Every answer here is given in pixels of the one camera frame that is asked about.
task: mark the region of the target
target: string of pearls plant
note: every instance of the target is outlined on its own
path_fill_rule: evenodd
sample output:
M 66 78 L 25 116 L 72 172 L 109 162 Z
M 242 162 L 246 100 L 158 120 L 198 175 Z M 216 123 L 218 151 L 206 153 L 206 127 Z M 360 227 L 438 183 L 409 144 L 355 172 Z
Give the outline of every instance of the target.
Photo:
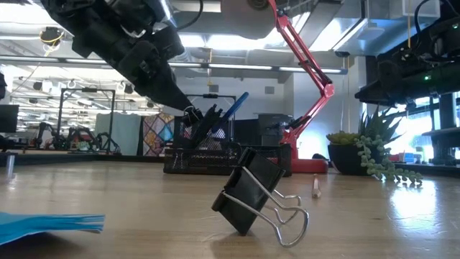
M 363 148 L 363 151 L 359 151 L 357 155 L 361 157 L 361 166 L 367 168 L 369 175 L 375 176 L 379 180 L 382 180 L 383 176 L 385 176 L 390 181 L 396 179 L 396 181 L 409 180 L 412 183 L 422 183 L 423 177 L 420 173 L 395 168 L 395 164 L 388 159 L 391 149 L 385 149 L 386 142 L 382 140 L 380 135 L 377 135 L 375 140 L 370 137 L 361 136 L 360 138 L 355 138 L 354 141 L 358 148 Z M 381 163 L 377 163 L 375 159 L 371 158 L 372 151 L 369 148 L 370 146 L 377 146 L 377 151 L 380 157 L 382 157 Z

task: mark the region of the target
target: potted plant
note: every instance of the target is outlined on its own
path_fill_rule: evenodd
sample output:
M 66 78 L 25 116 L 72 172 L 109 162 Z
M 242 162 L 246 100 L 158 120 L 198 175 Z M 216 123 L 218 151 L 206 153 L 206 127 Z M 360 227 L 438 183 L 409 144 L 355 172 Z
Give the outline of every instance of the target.
M 329 157 L 336 170 L 346 175 L 375 175 L 379 179 L 386 176 L 399 181 L 409 179 L 413 183 L 421 183 L 421 174 L 395 169 L 395 165 L 388 159 L 390 149 L 385 149 L 385 145 L 400 137 L 393 137 L 400 121 L 392 125 L 395 118 L 387 116 L 389 110 L 379 114 L 377 107 L 372 116 L 363 114 L 358 133 L 327 135 L 331 141 L 328 146 Z

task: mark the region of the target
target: black binder clip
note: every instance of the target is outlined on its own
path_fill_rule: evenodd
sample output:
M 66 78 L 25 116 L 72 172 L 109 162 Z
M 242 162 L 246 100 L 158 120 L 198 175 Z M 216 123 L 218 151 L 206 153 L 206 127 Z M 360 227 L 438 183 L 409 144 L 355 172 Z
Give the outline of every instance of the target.
M 235 168 L 230 179 L 224 186 L 223 191 L 217 196 L 212 209 L 220 212 L 235 229 L 246 235 L 257 216 L 269 223 L 275 231 L 278 242 L 283 247 L 297 245 L 305 236 L 308 226 L 308 213 L 304 210 L 299 196 L 283 196 L 275 190 L 276 185 L 285 173 L 270 160 L 258 154 L 255 150 L 247 148 L 239 161 L 239 167 Z M 297 206 L 284 206 L 273 195 L 281 199 L 297 199 Z M 281 210 L 294 212 L 291 217 L 283 220 L 277 208 L 265 206 L 271 199 Z M 265 206 L 276 213 L 279 224 L 273 222 L 260 211 Z M 280 226 L 287 224 L 298 213 L 303 214 L 304 222 L 300 234 L 291 242 L 285 242 L 281 236 Z

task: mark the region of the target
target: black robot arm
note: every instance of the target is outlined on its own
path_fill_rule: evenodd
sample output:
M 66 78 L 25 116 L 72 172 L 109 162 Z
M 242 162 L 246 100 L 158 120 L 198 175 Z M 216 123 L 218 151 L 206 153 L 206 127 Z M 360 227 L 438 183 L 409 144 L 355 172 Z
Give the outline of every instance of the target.
M 72 49 L 104 59 L 158 104 L 201 114 L 178 88 L 168 60 L 183 53 L 159 0 L 42 0 L 48 14 L 74 35 Z M 162 22 L 162 29 L 154 25 Z M 188 122 L 199 120 L 188 118 Z

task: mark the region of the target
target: wooden desk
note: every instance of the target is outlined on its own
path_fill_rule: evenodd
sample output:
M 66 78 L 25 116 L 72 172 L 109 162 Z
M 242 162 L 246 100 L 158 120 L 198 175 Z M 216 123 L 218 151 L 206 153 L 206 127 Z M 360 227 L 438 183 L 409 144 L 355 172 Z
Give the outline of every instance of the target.
M 115 162 L 17 167 L 16 180 L 0 186 L 2 211 L 104 213 L 106 229 L 27 237 L 0 247 L 0 258 L 460 258 L 457 179 L 430 178 L 411 188 L 330 174 L 319 176 L 322 196 L 312 200 L 312 176 L 284 178 L 279 191 L 300 194 L 310 212 L 305 239 L 285 249 L 262 220 L 240 237 L 211 210 L 226 176 L 161 170 Z M 294 221 L 284 234 L 300 226 Z

